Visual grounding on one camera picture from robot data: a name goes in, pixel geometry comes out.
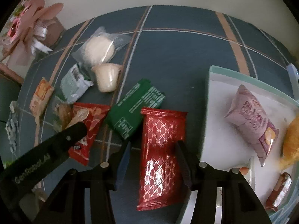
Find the pink oat snack packet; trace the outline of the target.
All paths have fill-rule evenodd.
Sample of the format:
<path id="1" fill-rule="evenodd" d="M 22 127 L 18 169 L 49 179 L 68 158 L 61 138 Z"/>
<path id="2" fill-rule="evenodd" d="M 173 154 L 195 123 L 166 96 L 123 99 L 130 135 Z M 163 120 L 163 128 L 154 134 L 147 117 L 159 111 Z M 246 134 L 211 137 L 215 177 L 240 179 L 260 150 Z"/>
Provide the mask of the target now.
<path id="1" fill-rule="evenodd" d="M 279 129 L 274 126 L 259 100 L 245 85 L 239 86 L 225 118 L 235 126 L 245 142 L 251 145 L 261 167 L 264 167 L 279 136 Z"/>

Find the blue plaid tablecloth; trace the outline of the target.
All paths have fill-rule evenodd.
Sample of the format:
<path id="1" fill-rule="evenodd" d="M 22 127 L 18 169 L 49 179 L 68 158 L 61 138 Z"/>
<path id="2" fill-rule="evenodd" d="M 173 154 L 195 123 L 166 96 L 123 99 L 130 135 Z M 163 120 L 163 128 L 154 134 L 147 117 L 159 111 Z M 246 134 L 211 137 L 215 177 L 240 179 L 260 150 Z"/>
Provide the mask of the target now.
<path id="1" fill-rule="evenodd" d="M 1 223 L 271 223 L 295 58 L 220 12 L 120 10 L 67 32 L 17 103 Z"/>

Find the wrapped yellow croissant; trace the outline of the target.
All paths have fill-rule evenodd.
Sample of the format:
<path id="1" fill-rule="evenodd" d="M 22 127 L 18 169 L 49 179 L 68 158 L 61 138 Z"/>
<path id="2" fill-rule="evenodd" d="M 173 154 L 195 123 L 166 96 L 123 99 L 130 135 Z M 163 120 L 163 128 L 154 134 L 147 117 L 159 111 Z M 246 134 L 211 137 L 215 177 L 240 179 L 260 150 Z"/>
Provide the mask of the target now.
<path id="1" fill-rule="evenodd" d="M 283 141 L 282 158 L 279 162 L 281 170 L 289 168 L 294 163 L 298 162 L 299 148 L 299 132 L 298 132 L 298 115 L 290 123 Z"/>

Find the pink paper flower bouquet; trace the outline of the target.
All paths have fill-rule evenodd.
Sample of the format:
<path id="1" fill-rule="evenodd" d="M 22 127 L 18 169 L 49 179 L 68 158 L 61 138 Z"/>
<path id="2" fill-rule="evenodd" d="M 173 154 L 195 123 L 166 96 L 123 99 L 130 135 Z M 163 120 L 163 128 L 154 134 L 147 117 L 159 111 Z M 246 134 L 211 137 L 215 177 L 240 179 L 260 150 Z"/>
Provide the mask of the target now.
<path id="1" fill-rule="evenodd" d="M 9 65 L 25 66 L 37 53 L 49 54 L 53 49 L 34 37 L 34 27 L 40 19 L 57 17 L 62 9 L 63 3 L 47 7 L 45 0 L 23 0 L 20 12 L 12 16 L 8 31 L 1 36 L 1 61 L 8 59 Z"/>

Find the clear bag white bun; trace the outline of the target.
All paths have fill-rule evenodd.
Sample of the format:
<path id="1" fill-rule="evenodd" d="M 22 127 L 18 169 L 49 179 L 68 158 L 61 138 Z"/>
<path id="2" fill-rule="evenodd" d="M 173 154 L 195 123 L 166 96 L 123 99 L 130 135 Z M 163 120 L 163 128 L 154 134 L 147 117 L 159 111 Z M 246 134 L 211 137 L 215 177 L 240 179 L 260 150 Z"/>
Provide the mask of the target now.
<path id="1" fill-rule="evenodd" d="M 92 68 L 98 64 L 108 63 L 116 52 L 130 41 L 130 36 L 108 33 L 101 26 L 73 53 L 73 57 L 77 62 L 85 63 Z"/>

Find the dark green snack packet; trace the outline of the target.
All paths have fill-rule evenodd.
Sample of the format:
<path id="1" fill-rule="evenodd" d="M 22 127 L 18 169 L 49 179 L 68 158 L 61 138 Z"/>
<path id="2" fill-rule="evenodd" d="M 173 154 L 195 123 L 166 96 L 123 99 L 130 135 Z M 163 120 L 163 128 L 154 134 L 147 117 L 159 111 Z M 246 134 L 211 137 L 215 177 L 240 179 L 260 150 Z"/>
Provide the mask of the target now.
<path id="1" fill-rule="evenodd" d="M 105 122 L 122 138 L 127 139 L 143 119 L 142 108 L 159 108 L 164 98 L 164 93 L 153 86 L 148 79 L 141 79 L 111 107 Z"/>

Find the mint green snack packet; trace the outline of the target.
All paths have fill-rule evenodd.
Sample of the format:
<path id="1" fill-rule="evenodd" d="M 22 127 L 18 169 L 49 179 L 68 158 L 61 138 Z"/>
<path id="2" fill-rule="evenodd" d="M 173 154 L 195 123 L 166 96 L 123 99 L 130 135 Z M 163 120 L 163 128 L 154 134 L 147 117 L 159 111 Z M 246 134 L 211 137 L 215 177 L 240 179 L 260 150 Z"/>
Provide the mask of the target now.
<path id="1" fill-rule="evenodd" d="M 61 79 L 60 88 L 68 104 L 76 102 L 88 88 L 93 86 L 89 72 L 82 63 L 73 65 Z"/>

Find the glass vase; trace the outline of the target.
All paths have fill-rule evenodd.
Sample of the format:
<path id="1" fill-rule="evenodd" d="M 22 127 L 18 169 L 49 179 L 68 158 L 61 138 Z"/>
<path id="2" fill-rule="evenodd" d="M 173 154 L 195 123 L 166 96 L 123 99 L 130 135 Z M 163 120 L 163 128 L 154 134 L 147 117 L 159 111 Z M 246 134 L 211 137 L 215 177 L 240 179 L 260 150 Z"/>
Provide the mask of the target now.
<path id="1" fill-rule="evenodd" d="M 33 31 L 34 37 L 51 50 L 57 45 L 65 31 L 57 17 L 50 20 L 39 20 Z"/>

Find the white jelly cup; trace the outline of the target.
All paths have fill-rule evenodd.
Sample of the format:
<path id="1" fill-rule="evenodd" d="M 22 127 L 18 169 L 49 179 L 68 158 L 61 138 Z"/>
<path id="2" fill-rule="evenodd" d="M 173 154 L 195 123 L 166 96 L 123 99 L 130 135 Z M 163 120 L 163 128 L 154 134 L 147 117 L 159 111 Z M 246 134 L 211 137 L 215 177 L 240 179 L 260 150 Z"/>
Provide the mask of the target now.
<path id="1" fill-rule="evenodd" d="M 122 68 L 122 65 L 113 63 L 102 63 L 92 67 L 100 92 L 109 93 L 115 91 Z"/>

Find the beige orange oat snack packet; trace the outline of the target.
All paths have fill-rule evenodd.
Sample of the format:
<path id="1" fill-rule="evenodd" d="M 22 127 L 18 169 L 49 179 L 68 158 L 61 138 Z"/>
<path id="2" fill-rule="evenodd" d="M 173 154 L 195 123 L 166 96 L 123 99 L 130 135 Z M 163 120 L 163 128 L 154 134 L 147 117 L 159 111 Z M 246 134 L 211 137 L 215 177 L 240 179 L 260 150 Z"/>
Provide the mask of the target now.
<path id="1" fill-rule="evenodd" d="M 41 116 L 44 113 L 53 92 L 54 88 L 44 77 L 42 77 L 29 105 L 29 109 L 34 116 L 36 124 L 39 124 Z"/>

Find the white power strip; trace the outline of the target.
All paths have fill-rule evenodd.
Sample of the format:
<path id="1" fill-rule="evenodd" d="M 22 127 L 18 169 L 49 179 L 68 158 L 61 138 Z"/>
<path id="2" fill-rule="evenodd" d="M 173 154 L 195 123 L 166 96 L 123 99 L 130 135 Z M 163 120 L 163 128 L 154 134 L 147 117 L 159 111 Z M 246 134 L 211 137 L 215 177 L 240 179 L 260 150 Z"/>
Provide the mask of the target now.
<path id="1" fill-rule="evenodd" d="M 287 72 L 290 78 L 293 96 L 296 101 L 299 99 L 298 70 L 290 63 L 287 65 Z"/>

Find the red biscuit snack packet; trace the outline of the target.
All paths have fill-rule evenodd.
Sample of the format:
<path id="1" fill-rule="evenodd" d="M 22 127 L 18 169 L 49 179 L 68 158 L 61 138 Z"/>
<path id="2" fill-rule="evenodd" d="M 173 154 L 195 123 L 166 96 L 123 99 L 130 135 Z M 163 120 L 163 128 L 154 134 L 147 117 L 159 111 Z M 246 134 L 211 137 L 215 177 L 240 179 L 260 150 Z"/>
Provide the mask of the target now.
<path id="1" fill-rule="evenodd" d="M 78 122 L 83 122 L 87 127 L 87 135 L 68 151 L 72 159 L 84 166 L 88 165 L 90 148 L 109 110 L 110 107 L 108 105 L 79 102 L 73 104 L 73 118 L 66 128 Z"/>

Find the pale green white tray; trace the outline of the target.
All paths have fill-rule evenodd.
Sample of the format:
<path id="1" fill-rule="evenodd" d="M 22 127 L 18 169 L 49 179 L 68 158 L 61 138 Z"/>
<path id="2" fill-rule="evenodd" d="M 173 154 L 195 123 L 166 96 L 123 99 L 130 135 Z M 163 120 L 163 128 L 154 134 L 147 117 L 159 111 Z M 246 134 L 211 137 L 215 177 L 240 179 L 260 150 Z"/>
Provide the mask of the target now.
<path id="1" fill-rule="evenodd" d="M 198 157 L 220 170 L 241 167 L 250 162 L 254 176 L 252 188 L 261 203 L 265 204 L 282 173 L 279 159 L 283 137 L 298 114 L 298 101 L 258 79 L 223 67 L 211 66 L 207 82 L 205 131 Z M 254 149 L 242 139 L 235 126 L 225 119 L 242 84 L 259 100 L 274 126 L 279 129 L 278 139 L 264 166 L 261 166 Z"/>

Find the brown chocolate bar packet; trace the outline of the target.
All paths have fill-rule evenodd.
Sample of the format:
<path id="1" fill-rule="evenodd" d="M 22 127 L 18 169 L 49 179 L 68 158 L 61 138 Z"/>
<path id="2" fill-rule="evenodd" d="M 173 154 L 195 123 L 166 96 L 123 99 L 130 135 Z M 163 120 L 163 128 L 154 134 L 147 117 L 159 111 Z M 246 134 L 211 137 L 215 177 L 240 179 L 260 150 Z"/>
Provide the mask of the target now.
<path id="1" fill-rule="evenodd" d="M 288 190 L 290 189 L 292 183 L 291 175 L 289 173 L 283 172 L 266 200 L 265 209 L 278 211 L 278 207 L 286 196 Z"/>

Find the red patterned snack packet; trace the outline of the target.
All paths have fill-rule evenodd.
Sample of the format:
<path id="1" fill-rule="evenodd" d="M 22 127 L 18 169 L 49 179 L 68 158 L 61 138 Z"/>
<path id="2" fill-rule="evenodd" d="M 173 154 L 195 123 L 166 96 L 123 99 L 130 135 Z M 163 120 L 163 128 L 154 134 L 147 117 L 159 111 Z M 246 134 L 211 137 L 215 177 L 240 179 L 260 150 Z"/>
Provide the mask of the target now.
<path id="1" fill-rule="evenodd" d="M 182 203 L 186 195 L 178 141 L 186 138 L 186 112 L 143 107 L 138 211 Z"/>

